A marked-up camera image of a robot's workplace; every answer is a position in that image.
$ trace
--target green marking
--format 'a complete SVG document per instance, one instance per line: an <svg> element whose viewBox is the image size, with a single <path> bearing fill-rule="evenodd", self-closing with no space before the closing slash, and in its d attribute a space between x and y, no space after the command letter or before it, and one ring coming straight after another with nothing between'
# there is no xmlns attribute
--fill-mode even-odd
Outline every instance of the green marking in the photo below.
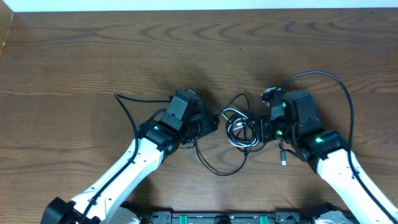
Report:
<svg viewBox="0 0 398 224"><path fill-rule="evenodd" d="M268 224L268 216L260 216L260 224Z"/></svg>
<svg viewBox="0 0 398 224"><path fill-rule="evenodd" d="M322 140L321 137L317 137L317 138L315 139L315 141L316 141L317 143L323 142L323 140Z"/></svg>
<svg viewBox="0 0 398 224"><path fill-rule="evenodd" d="M188 224L188 216L180 215L180 224Z"/></svg>

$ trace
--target cable connector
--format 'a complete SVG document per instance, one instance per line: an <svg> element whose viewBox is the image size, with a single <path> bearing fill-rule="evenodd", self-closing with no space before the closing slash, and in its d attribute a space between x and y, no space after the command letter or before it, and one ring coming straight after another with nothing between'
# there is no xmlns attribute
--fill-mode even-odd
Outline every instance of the cable connector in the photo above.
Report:
<svg viewBox="0 0 398 224"><path fill-rule="evenodd" d="M280 161L282 162L282 166L286 166L286 152L280 152Z"/></svg>

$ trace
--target wooden surface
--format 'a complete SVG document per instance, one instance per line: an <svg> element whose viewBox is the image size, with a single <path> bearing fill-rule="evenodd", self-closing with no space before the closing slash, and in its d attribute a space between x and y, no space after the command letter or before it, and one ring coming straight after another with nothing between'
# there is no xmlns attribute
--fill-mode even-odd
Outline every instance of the wooden surface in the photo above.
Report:
<svg viewBox="0 0 398 224"><path fill-rule="evenodd" d="M0 1L0 56L2 53L2 49L6 44L13 15L14 13L1 0Z"/></svg>
<svg viewBox="0 0 398 224"><path fill-rule="evenodd" d="M17 14L0 59L0 223L38 223L56 196L69 200L127 149L132 129L113 92L167 99L178 88L218 111L238 93L267 112L260 94L306 70L326 70L348 86L355 106L354 151L398 205L398 9ZM348 134L348 105L321 76L309 88L327 125ZM136 123L165 104L127 103ZM222 171L243 155L223 124L201 140ZM309 166L276 142L243 170L217 177L193 150L178 150L129 197L144 208L346 208Z"/></svg>

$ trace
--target green led indicator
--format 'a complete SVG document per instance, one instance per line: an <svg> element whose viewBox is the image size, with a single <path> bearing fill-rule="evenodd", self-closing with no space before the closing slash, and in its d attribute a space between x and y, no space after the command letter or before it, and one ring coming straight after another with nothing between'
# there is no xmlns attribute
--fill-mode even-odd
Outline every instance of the green led indicator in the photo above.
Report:
<svg viewBox="0 0 398 224"><path fill-rule="evenodd" d="M315 139L315 141L316 141L317 143L323 142L322 138L320 138L320 137L317 137L317 138Z"/></svg>

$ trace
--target white wall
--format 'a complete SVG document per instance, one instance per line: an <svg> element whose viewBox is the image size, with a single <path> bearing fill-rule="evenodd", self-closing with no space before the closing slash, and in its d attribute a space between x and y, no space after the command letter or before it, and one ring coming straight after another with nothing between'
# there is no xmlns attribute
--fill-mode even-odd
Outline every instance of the white wall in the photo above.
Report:
<svg viewBox="0 0 398 224"><path fill-rule="evenodd" d="M14 12L398 7L398 0L3 0Z"/></svg>

